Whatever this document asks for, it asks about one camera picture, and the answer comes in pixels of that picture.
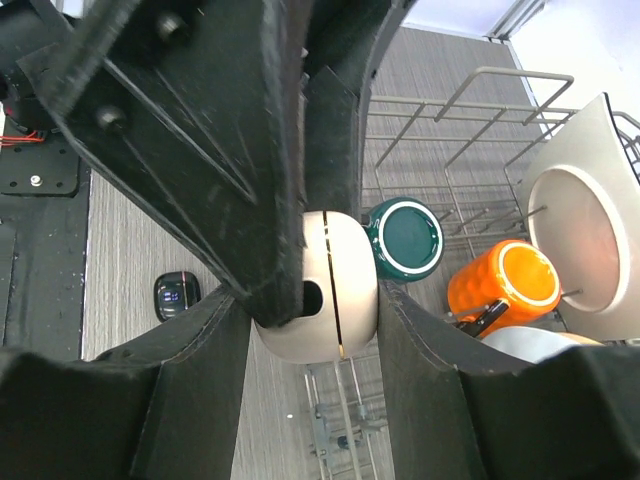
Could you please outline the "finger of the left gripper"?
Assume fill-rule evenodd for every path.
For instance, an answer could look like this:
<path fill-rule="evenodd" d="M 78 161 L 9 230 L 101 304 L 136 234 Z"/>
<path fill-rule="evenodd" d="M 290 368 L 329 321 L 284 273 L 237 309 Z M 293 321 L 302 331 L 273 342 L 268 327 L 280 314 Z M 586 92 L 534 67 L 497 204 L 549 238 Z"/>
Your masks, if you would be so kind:
<path fill-rule="evenodd" d="M 316 1 L 304 73 L 309 211 L 359 217 L 374 79 L 412 1 Z"/>
<path fill-rule="evenodd" d="M 17 62 L 96 171 L 264 327 L 302 305 L 304 1 L 35 1 Z"/>

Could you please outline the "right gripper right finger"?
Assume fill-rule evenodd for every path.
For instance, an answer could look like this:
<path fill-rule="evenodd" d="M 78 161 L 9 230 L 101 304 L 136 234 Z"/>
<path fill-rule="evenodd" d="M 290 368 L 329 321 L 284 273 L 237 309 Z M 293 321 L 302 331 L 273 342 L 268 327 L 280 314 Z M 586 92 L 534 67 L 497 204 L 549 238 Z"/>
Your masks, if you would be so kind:
<path fill-rule="evenodd" d="M 399 479 L 635 479 L 639 351 L 499 352 L 379 285 L 378 348 Z"/>

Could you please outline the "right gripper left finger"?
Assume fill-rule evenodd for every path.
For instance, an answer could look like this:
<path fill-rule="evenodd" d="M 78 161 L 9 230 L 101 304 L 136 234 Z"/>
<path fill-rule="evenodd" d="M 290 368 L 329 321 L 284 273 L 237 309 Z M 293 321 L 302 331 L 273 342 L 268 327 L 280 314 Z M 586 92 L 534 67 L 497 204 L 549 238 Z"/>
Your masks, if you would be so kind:
<path fill-rule="evenodd" d="M 224 288 L 92 361 L 1 351 L 5 479 L 227 479 L 250 319 Z"/>

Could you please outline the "cream square earbud case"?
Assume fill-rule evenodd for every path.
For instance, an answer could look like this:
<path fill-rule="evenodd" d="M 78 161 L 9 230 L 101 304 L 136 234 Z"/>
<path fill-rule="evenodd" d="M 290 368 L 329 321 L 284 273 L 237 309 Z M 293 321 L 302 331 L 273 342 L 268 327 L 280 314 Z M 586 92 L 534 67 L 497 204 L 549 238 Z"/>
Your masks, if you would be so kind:
<path fill-rule="evenodd" d="M 363 227 L 339 212 L 303 217 L 303 310 L 281 327 L 257 328 L 265 347 L 292 364 L 337 362 L 361 351 L 378 322 L 378 279 Z"/>

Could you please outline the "beige ceramic plate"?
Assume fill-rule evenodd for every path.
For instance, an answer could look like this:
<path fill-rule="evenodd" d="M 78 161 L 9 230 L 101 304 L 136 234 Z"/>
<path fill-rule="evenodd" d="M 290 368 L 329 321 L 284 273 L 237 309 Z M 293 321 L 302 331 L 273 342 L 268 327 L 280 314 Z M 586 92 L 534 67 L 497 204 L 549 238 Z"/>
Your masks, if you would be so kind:
<path fill-rule="evenodd" d="M 603 343 L 582 335 L 577 335 L 569 332 L 556 332 L 556 335 L 562 339 L 564 343 L 569 346 L 587 345 L 587 346 L 602 346 Z"/>

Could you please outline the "orange ceramic mug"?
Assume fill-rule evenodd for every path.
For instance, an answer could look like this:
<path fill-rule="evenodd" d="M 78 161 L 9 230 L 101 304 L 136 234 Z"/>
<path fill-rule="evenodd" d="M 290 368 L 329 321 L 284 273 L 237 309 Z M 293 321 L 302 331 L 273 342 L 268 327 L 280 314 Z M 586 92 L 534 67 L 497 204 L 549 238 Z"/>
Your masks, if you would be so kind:
<path fill-rule="evenodd" d="M 562 294 L 559 275 L 549 258 L 521 240 L 505 240 L 455 273 L 447 287 L 449 310 L 473 322 L 497 301 L 506 311 L 480 335 L 525 326 L 554 310 Z"/>

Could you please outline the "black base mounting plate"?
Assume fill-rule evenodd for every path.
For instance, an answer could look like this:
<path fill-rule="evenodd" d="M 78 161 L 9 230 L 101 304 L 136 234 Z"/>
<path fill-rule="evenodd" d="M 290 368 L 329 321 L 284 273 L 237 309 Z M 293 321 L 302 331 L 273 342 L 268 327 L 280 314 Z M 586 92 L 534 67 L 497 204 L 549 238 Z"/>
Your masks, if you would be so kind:
<path fill-rule="evenodd" d="M 90 180 L 59 133 L 2 147 L 2 345 L 79 358 Z"/>

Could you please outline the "dark green ceramic mug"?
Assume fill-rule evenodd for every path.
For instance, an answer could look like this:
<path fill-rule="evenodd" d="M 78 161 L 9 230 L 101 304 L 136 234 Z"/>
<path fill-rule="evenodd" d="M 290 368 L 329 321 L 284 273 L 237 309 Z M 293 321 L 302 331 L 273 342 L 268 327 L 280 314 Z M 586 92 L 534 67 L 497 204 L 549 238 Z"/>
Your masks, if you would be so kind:
<path fill-rule="evenodd" d="M 400 283 L 425 279 L 444 253 L 444 233 L 436 215 L 411 197 L 386 200 L 362 216 L 377 276 Z"/>

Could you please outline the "cream oval dish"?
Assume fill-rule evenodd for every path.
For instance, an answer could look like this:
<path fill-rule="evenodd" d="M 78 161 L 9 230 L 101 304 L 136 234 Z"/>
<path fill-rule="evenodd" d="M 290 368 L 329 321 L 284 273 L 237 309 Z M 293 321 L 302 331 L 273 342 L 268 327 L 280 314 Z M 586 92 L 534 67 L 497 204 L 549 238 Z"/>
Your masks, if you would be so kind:
<path fill-rule="evenodd" d="M 540 148 L 519 203 L 558 273 L 568 329 L 600 341 L 638 337 L 639 179 L 606 93 Z"/>

